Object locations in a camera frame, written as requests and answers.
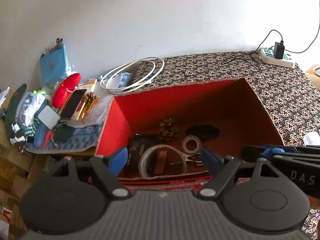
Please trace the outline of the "patterned tablecloth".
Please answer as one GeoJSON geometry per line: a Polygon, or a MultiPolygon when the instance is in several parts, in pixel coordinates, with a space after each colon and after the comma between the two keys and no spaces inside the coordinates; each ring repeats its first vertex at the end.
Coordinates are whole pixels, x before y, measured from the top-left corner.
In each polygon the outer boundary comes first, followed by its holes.
{"type": "Polygon", "coordinates": [[[319,90],[299,68],[263,63],[257,53],[206,53],[167,57],[165,67],[142,89],[244,77],[268,111],[286,146],[302,146],[319,132],[319,90]]]}

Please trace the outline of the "blue pouch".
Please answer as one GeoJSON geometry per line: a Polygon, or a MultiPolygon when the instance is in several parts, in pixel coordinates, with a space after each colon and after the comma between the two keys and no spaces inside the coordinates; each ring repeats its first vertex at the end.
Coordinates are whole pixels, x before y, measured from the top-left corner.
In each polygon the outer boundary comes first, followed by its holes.
{"type": "Polygon", "coordinates": [[[40,56],[41,84],[53,87],[56,82],[62,81],[71,70],[68,63],[67,51],[62,38],[56,39],[56,45],[46,48],[40,56]]]}

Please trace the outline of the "black charger plug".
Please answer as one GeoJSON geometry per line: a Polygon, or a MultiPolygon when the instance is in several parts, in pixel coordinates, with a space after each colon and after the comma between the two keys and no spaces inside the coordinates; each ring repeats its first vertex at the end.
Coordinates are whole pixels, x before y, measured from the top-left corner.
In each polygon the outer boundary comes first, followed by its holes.
{"type": "Polygon", "coordinates": [[[275,59],[282,60],[284,55],[284,50],[285,50],[284,42],[283,41],[276,42],[274,44],[273,57],[275,59]]]}

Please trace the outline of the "red cardboard box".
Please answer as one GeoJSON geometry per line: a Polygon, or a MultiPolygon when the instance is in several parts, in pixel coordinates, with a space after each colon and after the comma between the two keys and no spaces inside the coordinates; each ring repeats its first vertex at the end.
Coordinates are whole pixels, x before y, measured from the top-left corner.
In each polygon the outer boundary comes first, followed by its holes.
{"type": "Polygon", "coordinates": [[[172,119],[179,137],[168,142],[181,150],[186,130],[212,125],[217,138],[204,146],[222,157],[240,156],[246,145],[282,145],[269,113],[246,79],[218,79],[163,86],[112,99],[100,133],[97,155],[108,156],[127,146],[137,134],[158,134],[160,123],[172,119]]]}

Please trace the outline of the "small tape roll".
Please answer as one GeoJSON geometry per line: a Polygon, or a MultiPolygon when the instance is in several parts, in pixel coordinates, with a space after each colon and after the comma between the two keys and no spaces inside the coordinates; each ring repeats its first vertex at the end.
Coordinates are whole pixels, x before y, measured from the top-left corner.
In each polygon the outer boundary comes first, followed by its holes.
{"type": "Polygon", "coordinates": [[[182,150],[188,155],[195,155],[199,153],[201,147],[202,144],[200,139],[194,135],[188,135],[182,141],[182,150]]]}

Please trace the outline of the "pine cone on table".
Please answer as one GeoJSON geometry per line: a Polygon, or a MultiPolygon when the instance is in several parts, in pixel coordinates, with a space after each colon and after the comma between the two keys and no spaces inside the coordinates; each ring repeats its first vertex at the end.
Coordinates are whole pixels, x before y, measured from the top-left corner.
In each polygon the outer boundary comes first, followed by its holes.
{"type": "Polygon", "coordinates": [[[86,94],[83,102],[84,102],[84,107],[82,109],[82,112],[80,114],[81,121],[83,124],[86,123],[86,120],[88,116],[91,114],[93,111],[94,107],[99,104],[101,99],[97,97],[93,92],[89,92],[86,94]]]}

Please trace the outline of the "large tape roll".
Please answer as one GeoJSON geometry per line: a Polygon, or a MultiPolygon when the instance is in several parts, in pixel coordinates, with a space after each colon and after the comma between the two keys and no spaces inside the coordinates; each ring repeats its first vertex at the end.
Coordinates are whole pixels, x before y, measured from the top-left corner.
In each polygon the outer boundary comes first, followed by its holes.
{"type": "Polygon", "coordinates": [[[143,179],[185,174],[186,155],[170,145],[155,145],[141,156],[138,170],[143,179]]]}

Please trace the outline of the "black cloth item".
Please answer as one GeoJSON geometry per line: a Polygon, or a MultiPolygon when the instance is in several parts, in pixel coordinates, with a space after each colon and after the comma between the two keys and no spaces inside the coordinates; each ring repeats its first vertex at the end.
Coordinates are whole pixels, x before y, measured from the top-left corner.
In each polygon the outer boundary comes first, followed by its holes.
{"type": "Polygon", "coordinates": [[[193,125],[188,127],[185,131],[186,136],[193,135],[198,137],[201,141],[217,138],[220,134],[221,131],[210,124],[193,125]]]}

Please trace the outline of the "red oval case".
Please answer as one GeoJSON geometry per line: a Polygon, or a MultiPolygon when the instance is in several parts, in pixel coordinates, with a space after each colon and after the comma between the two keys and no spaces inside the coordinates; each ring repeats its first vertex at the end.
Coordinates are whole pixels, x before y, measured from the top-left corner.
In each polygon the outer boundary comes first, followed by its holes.
{"type": "Polygon", "coordinates": [[[65,78],[55,90],[52,97],[52,106],[54,108],[61,108],[67,101],[68,97],[72,94],[76,86],[80,83],[81,75],[74,73],[65,78]]]}

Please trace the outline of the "white card box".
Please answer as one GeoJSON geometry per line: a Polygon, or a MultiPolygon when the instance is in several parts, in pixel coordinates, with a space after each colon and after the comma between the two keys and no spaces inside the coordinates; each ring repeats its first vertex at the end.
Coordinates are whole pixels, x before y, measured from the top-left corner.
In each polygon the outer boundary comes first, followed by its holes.
{"type": "Polygon", "coordinates": [[[53,129],[60,121],[60,116],[50,107],[45,106],[38,114],[38,119],[48,128],[53,129]]]}

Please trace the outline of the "pile of folded clothes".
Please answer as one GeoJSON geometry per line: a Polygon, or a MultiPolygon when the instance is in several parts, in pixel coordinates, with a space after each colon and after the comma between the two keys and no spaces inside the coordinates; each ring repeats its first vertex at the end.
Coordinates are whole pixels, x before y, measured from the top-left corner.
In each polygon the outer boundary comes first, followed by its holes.
{"type": "Polygon", "coordinates": [[[46,94],[27,92],[25,83],[16,89],[5,116],[6,136],[12,145],[22,147],[32,142],[35,148],[41,147],[48,127],[39,114],[48,105],[46,94]]]}

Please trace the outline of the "black box in carton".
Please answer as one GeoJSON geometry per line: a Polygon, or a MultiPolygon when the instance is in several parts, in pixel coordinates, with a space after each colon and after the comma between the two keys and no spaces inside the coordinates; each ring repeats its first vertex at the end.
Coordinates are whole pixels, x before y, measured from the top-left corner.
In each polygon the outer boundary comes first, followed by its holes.
{"type": "Polygon", "coordinates": [[[143,153],[157,145],[158,136],[155,134],[135,134],[128,140],[128,160],[127,169],[138,172],[139,161],[143,153]]]}

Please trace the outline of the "black smartphone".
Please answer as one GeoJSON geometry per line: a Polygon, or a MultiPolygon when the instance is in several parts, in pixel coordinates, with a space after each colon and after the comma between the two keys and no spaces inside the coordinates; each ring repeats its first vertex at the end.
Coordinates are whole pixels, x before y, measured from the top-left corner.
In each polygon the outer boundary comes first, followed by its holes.
{"type": "Polygon", "coordinates": [[[73,117],[86,91],[87,89],[78,89],[73,92],[60,114],[62,120],[70,120],[73,117]]]}

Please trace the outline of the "pine cone in box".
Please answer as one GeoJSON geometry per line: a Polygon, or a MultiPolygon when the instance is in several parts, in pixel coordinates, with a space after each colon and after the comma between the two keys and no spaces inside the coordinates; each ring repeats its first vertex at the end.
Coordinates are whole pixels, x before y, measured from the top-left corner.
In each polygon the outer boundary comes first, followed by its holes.
{"type": "Polygon", "coordinates": [[[164,119],[159,124],[158,138],[161,141],[170,141],[180,136],[180,126],[174,119],[164,119]]]}

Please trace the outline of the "blue checkered cloth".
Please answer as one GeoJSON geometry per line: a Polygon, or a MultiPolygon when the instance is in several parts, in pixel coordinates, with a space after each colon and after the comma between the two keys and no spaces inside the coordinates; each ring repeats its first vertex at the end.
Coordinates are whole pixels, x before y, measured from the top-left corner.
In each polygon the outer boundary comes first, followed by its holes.
{"type": "Polygon", "coordinates": [[[63,128],[44,148],[36,148],[27,142],[24,149],[35,154],[63,154],[84,152],[96,147],[102,125],[91,125],[84,128],[63,128]]]}

